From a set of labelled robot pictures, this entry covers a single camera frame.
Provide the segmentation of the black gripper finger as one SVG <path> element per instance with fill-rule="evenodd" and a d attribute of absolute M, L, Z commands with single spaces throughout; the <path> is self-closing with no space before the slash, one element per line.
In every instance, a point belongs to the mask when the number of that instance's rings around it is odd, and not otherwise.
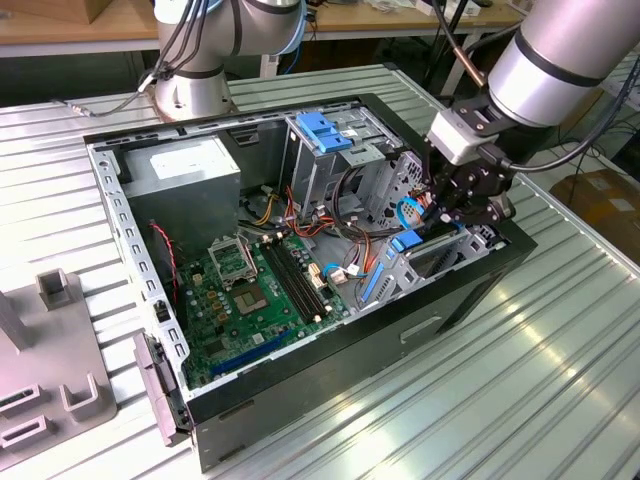
<path fill-rule="evenodd" d="M 497 225 L 515 215 L 515 207 L 506 196 L 478 197 L 452 210 L 442 212 L 445 223 L 464 225 Z"/>
<path fill-rule="evenodd" d="M 444 199 L 446 190 L 446 157 L 427 140 L 425 156 L 427 173 L 425 183 L 428 187 L 429 204 L 425 210 L 425 217 L 434 217 L 435 213 Z"/>

